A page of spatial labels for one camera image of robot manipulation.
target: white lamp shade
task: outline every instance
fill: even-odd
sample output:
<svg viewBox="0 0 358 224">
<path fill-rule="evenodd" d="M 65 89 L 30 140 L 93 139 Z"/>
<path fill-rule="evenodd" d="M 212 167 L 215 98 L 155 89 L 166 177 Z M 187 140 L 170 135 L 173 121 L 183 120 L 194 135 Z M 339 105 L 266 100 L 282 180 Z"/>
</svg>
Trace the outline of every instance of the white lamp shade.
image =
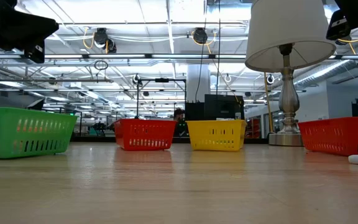
<svg viewBox="0 0 358 224">
<path fill-rule="evenodd" d="M 293 43 L 290 66 L 304 68 L 335 53 L 326 40 L 328 21 L 321 0 L 255 0 L 252 5 L 246 66 L 255 71 L 281 72 L 278 46 Z"/>
</svg>

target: lamp base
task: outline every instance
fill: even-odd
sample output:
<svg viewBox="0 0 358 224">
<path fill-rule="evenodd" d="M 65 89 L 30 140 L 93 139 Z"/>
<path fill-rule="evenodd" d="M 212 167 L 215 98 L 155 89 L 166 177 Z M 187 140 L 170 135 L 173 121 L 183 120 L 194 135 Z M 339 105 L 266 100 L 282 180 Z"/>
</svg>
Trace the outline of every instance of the lamp base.
<svg viewBox="0 0 358 224">
<path fill-rule="evenodd" d="M 271 146 L 303 146 L 301 134 L 270 134 L 268 144 Z"/>
</svg>

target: yellow basket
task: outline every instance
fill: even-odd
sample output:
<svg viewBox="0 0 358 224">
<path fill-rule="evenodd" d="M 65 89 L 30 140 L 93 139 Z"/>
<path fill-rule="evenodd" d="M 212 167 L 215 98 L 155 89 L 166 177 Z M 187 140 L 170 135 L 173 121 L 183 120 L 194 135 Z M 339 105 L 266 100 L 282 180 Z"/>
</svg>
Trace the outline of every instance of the yellow basket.
<svg viewBox="0 0 358 224">
<path fill-rule="evenodd" d="M 193 150 L 238 151 L 244 145 L 246 122 L 187 121 Z"/>
</svg>

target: silver lamp stem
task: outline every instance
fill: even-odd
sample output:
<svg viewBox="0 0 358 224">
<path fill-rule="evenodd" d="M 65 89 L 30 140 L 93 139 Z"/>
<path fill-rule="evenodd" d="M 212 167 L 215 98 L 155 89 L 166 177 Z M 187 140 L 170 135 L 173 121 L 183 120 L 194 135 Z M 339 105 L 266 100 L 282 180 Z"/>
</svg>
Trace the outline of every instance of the silver lamp stem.
<svg viewBox="0 0 358 224">
<path fill-rule="evenodd" d="M 293 84 L 293 72 L 294 70 L 290 67 L 290 56 L 284 55 L 284 69 L 282 71 L 283 86 L 280 94 L 280 101 L 278 106 L 280 110 L 284 112 L 283 129 L 279 134 L 297 134 L 298 120 L 295 119 L 296 112 L 298 111 L 299 97 L 295 91 Z"/>
</svg>

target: table surface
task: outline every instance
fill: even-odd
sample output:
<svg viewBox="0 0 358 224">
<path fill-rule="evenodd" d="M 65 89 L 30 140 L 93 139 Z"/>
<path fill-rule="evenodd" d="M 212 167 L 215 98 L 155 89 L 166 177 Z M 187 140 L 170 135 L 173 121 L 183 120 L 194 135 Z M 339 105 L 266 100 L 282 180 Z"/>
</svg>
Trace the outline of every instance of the table surface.
<svg viewBox="0 0 358 224">
<path fill-rule="evenodd" d="M 301 147 L 72 143 L 0 160 L 0 223 L 358 224 L 358 165 Z"/>
</svg>

